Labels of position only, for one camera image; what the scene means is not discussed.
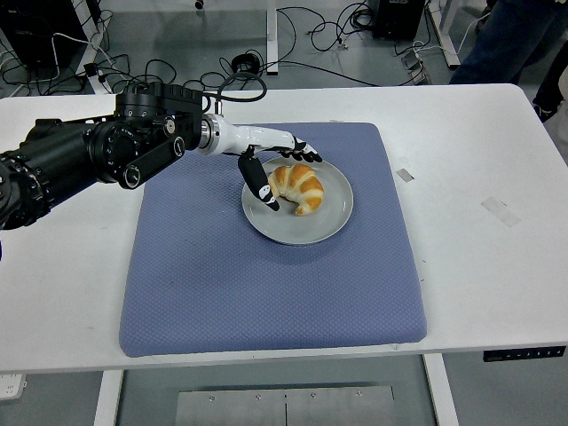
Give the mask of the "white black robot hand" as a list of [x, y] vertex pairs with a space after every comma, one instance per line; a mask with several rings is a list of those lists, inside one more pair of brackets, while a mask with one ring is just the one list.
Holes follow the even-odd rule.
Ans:
[[307, 142], [284, 130], [257, 126], [236, 126], [216, 115], [220, 138], [214, 154], [237, 154], [238, 167], [250, 192], [270, 209], [280, 206], [272, 193], [263, 165], [257, 152], [274, 151], [297, 161], [322, 162], [318, 152]]

